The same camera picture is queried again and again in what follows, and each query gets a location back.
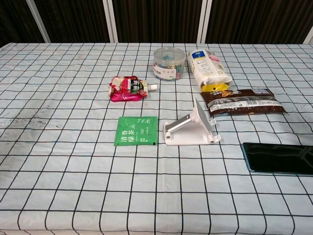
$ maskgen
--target chocolate snack bag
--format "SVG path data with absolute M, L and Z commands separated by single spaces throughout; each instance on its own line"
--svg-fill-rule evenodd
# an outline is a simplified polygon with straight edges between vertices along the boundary
M 202 92 L 210 116 L 285 113 L 269 89 Z

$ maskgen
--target phone stand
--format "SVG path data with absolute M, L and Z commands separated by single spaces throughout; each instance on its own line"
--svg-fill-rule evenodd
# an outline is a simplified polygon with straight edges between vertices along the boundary
M 215 125 L 214 119 L 207 119 L 197 99 L 194 99 L 193 111 L 164 125 L 164 138 L 167 145 L 199 145 L 212 144 L 221 140 L 220 135 L 214 136 L 211 126 Z

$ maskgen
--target clear plastic jar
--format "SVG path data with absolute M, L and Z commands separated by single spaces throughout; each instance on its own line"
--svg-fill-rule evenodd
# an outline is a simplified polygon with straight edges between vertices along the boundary
M 186 58 L 184 51 L 175 47 L 161 47 L 153 56 L 153 68 L 157 78 L 174 81 L 182 77 Z

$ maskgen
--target green tea bag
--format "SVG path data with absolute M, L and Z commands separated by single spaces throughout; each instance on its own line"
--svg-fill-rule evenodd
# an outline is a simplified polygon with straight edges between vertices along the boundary
M 157 117 L 120 117 L 114 145 L 155 145 L 157 125 Z

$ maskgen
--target smartphone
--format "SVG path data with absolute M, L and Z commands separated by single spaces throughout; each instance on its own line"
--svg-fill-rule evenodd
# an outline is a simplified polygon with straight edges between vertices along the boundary
M 243 143 L 242 149 L 252 172 L 313 175 L 313 146 Z

